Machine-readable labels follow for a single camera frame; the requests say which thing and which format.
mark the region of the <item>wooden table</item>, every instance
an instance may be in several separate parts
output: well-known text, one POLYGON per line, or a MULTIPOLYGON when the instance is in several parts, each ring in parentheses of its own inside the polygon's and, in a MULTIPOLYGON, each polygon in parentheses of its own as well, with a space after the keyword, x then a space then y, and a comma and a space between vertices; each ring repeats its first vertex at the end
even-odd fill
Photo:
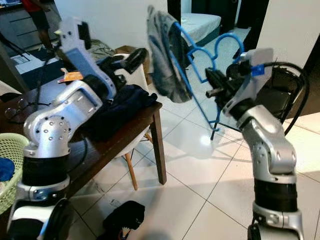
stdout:
MULTIPOLYGON (((41 88, 40 103, 50 103, 55 96, 66 87, 65 84, 57 84, 56 80, 48 82, 41 88)), ((22 124, 9 123, 5 118, 4 112, 7 108, 17 108, 19 99, 24 98, 33 102, 36 90, 29 91, 23 96, 15 98, 6 103, 0 103, 0 133, 17 133, 24 135, 22 124)), ((108 141, 96 142, 87 137, 88 148, 87 156, 83 164, 69 173, 70 186, 67 193, 68 197, 74 195, 90 179, 92 179, 106 164, 108 164, 124 147, 126 147, 135 137, 137 137, 147 126, 150 125, 153 149, 156 160, 159 182, 165 184, 167 181, 165 155, 162 140, 160 108, 162 104, 155 102, 153 105, 140 110, 136 116, 126 123, 114 136, 108 141)), ((20 115, 22 120, 32 112, 32 106, 29 106, 20 115)), ((84 143, 82 140, 70 143, 70 156, 67 167, 75 166, 84 155, 84 143)), ((6 224, 8 222, 9 211, 0 215, 0 239, 5 234, 6 224)))

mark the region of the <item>wooden chair leg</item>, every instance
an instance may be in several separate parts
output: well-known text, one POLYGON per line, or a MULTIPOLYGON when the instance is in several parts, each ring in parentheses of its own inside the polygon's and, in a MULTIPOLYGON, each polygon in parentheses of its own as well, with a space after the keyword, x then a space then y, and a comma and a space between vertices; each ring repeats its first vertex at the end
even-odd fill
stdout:
POLYGON ((131 179, 132 179, 132 184, 133 184, 133 188, 134 190, 138 190, 138 185, 137 185, 137 180, 136 180, 136 176, 135 176, 135 172, 134 172, 134 168, 132 167, 132 163, 131 163, 131 155, 130 153, 126 153, 124 155, 124 158, 128 164, 128 168, 129 168, 129 172, 131 175, 131 179))
POLYGON ((149 133, 145 133, 145 135, 144 135, 152 144, 154 144, 153 142, 152 142, 152 137, 149 135, 149 133))

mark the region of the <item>blue cloth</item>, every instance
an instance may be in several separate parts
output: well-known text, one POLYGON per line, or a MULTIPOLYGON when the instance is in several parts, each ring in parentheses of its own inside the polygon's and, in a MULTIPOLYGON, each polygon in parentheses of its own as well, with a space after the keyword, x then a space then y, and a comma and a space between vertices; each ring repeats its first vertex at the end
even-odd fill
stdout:
POLYGON ((0 157, 0 182, 9 181, 15 172, 15 164, 9 158, 0 157))

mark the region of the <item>eyeglasses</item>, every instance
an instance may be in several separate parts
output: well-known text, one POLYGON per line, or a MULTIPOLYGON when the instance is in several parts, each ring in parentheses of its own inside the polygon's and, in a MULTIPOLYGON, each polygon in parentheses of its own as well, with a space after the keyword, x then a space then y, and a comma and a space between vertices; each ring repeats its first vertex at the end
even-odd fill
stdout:
MULTIPOLYGON (((27 107, 34 105, 34 102, 28 102, 26 99, 21 98, 18 102, 17 102, 17 108, 13 108, 13 107, 8 107, 5 111, 4 111, 4 115, 6 117, 6 119, 8 119, 9 123, 12 124, 24 124, 25 121, 18 121, 18 120, 14 120, 14 118, 16 118, 19 114, 21 114, 27 107)), ((38 103, 39 105, 44 105, 44 106, 49 106, 49 104, 47 103, 38 103)))

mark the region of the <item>red shirt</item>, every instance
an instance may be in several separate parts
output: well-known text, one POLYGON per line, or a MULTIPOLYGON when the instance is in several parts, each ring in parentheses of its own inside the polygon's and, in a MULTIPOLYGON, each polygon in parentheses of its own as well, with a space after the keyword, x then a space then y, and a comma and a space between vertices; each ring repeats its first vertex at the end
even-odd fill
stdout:
POLYGON ((21 2, 28 13, 37 12, 42 9, 37 4, 33 3, 31 0, 21 0, 21 2))

